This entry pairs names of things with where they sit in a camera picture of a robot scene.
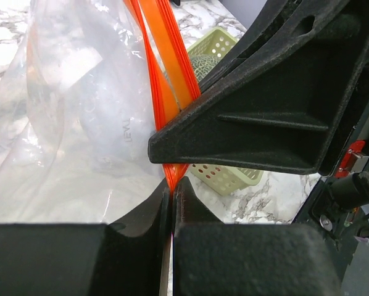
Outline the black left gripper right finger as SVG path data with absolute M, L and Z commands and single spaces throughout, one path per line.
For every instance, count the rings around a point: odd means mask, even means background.
M 303 224 L 225 224 L 188 178 L 173 194 L 175 295 L 339 295 L 322 236 Z

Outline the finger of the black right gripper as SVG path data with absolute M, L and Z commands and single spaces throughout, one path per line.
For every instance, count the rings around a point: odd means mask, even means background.
M 152 163 L 328 175 L 369 116 L 369 1 L 267 1 Z

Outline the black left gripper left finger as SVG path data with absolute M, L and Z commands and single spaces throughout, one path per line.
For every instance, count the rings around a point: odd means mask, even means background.
M 0 224 L 0 295 L 166 295 L 170 191 L 118 220 Z

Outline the green netted melon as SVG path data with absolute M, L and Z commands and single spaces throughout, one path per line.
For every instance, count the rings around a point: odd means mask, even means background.
M 222 58 L 214 55 L 202 54 L 193 55 L 189 59 L 197 82 L 200 83 Z

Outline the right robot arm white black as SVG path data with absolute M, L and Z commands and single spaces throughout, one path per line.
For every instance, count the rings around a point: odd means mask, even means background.
M 267 1 L 152 163 L 322 179 L 291 224 L 225 224 L 189 181 L 173 206 L 175 295 L 339 295 L 369 220 L 369 1 Z

